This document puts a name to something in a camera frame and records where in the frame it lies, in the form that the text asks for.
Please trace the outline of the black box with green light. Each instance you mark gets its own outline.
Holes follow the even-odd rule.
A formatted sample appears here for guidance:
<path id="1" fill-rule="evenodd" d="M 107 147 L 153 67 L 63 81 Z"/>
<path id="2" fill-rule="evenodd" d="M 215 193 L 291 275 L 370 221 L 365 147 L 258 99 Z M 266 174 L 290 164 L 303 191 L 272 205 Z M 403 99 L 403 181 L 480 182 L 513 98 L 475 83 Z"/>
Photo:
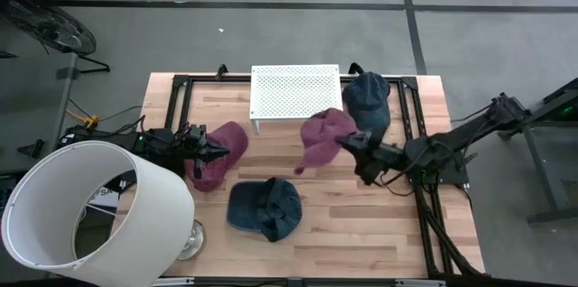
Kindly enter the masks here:
<path id="1" fill-rule="evenodd" d="M 578 122 L 578 99 L 563 104 L 554 110 L 548 119 L 559 122 Z"/>

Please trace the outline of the white lamp shade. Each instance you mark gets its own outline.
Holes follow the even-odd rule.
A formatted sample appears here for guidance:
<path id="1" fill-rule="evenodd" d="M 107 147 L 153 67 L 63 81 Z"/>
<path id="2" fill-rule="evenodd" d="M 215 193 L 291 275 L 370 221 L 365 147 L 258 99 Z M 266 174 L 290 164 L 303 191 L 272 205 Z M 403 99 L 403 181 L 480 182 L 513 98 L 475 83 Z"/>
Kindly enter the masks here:
<path id="1" fill-rule="evenodd" d="M 97 189 L 127 171 L 133 203 L 112 236 L 77 257 L 81 212 Z M 191 234 L 193 198 L 184 181 L 117 145 L 86 141 L 34 165 L 2 217 L 5 249 L 18 263 L 102 287 L 150 287 L 177 259 Z"/>

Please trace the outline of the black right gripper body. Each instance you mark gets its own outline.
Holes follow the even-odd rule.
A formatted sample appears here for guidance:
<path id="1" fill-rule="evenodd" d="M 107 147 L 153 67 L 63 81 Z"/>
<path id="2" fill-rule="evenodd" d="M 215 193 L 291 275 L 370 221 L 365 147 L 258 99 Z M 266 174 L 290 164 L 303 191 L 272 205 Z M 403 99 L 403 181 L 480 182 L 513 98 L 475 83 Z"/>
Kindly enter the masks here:
<path id="1" fill-rule="evenodd" d="M 393 169 L 401 171 L 406 166 L 404 152 L 394 145 L 381 144 L 376 149 L 362 149 L 356 156 L 355 173 L 369 186 L 376 183 L 380 173 Z"/>

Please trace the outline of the white perforated metal rack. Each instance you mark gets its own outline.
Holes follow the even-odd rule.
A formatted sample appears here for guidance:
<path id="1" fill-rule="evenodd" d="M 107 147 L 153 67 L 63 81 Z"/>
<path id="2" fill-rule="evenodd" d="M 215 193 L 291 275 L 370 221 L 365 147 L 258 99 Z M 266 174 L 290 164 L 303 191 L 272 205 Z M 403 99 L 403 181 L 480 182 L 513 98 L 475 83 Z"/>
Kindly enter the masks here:
<path id="1" fill-rule="evenodd" d="M 342 109 L 337 64 L 262 65 L 251 68 L 249 120 L 255 134 L 264 120 L 306 119 Z"/>

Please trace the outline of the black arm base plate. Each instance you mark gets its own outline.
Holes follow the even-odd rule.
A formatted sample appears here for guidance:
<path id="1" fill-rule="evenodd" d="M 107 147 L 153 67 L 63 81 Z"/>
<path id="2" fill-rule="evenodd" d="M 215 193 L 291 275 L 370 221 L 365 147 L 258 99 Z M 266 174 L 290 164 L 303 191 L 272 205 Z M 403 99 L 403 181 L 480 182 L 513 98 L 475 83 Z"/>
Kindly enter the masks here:
<path id="1" fill-rule="evenodd" d="M 451 156 L 447 151 L 438 150 L 422 156 L 412 168 L 409 180 L 418 179 L 422 184 L 463 185 L 469 182 L 463 152 Z"/>

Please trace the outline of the grey metal bracket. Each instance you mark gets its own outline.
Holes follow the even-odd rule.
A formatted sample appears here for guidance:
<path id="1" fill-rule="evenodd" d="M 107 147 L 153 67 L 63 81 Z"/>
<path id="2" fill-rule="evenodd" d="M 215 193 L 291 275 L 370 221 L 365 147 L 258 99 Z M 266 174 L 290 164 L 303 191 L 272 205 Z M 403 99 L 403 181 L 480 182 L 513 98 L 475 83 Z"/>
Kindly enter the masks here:
<path id="1" fill-rule="evenodd" d="M 395 287 L 446 287 L 445 281 L 425 279 L 399 279 L 395 281 Z"/>
<path id="2" fill-rule="evenodd" d="M 193 285 L 194 282 L 193 277 L 163 277 L 156 279 L 151 287 L 183 287 Z"/>

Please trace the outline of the black floor fan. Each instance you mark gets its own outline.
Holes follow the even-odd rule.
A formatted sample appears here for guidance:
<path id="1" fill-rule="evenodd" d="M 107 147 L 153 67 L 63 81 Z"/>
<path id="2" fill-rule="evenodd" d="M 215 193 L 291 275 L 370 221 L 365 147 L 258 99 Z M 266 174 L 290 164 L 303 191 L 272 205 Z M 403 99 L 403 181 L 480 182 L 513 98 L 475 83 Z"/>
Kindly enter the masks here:
<path id="1" fill-rule="evenodd" d="M 111 71 L 108 64 L 89 58 L 97 49 L 94 34 L 58 6 L 44 0 L 0 0 L 0 15 L 41 45 L 62 53 L 75 53 L 80 59 L 99 65 L 81 73 Z"/>

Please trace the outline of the maroon baseball cap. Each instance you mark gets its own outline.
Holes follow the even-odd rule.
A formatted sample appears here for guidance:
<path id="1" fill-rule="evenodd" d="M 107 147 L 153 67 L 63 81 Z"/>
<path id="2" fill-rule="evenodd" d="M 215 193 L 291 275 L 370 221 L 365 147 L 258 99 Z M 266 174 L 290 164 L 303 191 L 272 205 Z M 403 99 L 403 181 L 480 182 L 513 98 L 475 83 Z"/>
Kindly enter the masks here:
<path id="1" fill-rule="evenodd" d="M 331 163 L 340 152 L 335 138 L 356 132 L 353 118 L 337 108 L 330 107 L 311 116 L 301 127 L 303 156 L 294 173 L 301 175 L 306 169 Z"/>
<path id="2" fill-rule="evenodd" d="M 229 149 L 229 153 L 218 159 L 203 163 L 201 178 L 194 177 L 194 160 L 184 160 L 186 176 L 192 180 L 194 187 L 203 192 L 211 192 L 225 180 L 225 174 L 239 161 L 248 147 L 248 137 L 243 127 L 229 121 L 207 135 L 208 141 Z"/>

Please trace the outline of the navy denim baseball cap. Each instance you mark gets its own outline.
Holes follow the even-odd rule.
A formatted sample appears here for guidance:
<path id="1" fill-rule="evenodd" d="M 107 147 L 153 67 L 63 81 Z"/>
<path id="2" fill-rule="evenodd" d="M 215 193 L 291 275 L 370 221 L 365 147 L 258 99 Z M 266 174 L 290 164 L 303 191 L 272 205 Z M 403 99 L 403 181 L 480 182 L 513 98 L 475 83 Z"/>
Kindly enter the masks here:
<path id="1" fill-rule="evenodd" d="M 360 131 L 383 134 L 390 126 L 388 106 L 390 85 L 381 75 L 366 72 L 353 79 L 343 90 L 342 100 Z"/>
<path id="2" fill-rule="evenodd" d="M 300 195 L 285 179 L 241 181 L 229 193 L 227 222 L 236 229 L 259 232 L 270 243 L 288 237 L 302 217 Z"/>

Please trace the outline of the black aluminium table frame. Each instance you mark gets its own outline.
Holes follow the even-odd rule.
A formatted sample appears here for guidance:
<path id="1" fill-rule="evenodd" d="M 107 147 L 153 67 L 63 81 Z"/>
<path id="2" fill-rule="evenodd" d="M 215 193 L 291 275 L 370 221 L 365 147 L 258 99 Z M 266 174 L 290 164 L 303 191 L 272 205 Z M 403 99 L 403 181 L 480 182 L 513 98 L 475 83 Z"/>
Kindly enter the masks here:
<path id="1" fill-rule="evenodd" d="M 222 81 L 210 73 L 175 73 L 171 80 L 170 95 L 167 100 L 166 116 L 163 126 L 168 129 L 180 128 L 191 119 L 193 86 L 196 83 L 243 83 L 250 91 L 250 74 L 226 73 Z M 345 86 L 358 74 L 340 74 L 340 83 Z M 389 85 L 399 95 L 401 124 L 406 140 L 413 138 L 412 124 L 416 124 L 419 136 L 426 136 L 426 119 L 420 99 L 420 90 L 434 85 L 437 92 L 442 92 L 442 83 L 434 76 L 387 76 Z M 413 186 L 416 199 L 418 223 L 421 241 L 424 246 L 424 260 L 431 275 L 475 276 L 479 273 L 467 257 L 451 240 L 445 231 L 442 218 L 442 202 L 438 184 L 422 184 L 418 179 L 409 180 Z M 467 184 L 458 185 L 463 190 Z"/>

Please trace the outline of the white printed label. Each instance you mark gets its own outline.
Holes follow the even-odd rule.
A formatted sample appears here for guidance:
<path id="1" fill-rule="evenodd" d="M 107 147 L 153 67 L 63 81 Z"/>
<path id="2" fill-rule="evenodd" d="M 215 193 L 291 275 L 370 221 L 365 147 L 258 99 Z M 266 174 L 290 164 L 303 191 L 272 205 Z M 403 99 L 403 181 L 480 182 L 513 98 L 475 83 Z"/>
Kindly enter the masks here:
<path id="1" fill-rule="evenodd" d="M 101 208 L 117 208 L 119 194 L 113 190 L 101 187 L 96 190 L 89 200 L 89 205 Z"/>

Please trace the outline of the grey metal stand pole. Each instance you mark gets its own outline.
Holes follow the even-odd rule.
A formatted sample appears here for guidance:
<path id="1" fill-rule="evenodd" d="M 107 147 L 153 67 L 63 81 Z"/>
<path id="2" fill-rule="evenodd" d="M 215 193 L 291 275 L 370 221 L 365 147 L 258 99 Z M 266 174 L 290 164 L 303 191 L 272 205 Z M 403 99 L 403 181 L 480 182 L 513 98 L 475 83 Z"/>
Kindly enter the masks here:
<path id="1" fill-rule="evenodd" d="M 80 77 L 79 56 L 67 53 L 51 55 L 48 65 L 39 65 L 37 77 L 29 77 L 22 97 L 26 106 L 22 140 L 16 151 L 27 158 L 39 160 L 58 146 L 72 85 Z"/>

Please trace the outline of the dark metal table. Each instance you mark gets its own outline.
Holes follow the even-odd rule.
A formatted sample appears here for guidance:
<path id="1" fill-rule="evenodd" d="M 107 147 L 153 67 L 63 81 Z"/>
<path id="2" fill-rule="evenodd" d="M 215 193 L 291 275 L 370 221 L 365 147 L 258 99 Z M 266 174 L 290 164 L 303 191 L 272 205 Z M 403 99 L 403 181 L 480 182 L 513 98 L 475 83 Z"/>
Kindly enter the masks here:
<path id="1" fill-rule="evenodd" d="M 507 141 L 525 136 L 549 210 L 527 217 L 528 224 L 578 218 L 578 201 L 569 189 L 578 187 L 578 122 L 550 121 L 548 117 L 563 104 L 578 99 L 578 78 L 543 97 L 529 109 L 520 125 L 499 133 Z"/>

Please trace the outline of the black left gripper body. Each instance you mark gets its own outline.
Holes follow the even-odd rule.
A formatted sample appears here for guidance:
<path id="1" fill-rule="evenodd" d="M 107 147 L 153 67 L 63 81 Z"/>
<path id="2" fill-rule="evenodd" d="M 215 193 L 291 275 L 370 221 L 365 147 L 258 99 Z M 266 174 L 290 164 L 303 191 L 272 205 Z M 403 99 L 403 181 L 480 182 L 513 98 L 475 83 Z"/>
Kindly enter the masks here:
<path id="1" fill-rule="evenodd" d="M 205 143 L 195 143 L 192 139 L 189 139 L 188 130 L 190 125 L 192 124 L 186 123 L 182 128 L 183 164 L 185 174 L 189 179 L 200 179 L 202 175 L 202 164 L 206 156 L 207 140 Z"/>

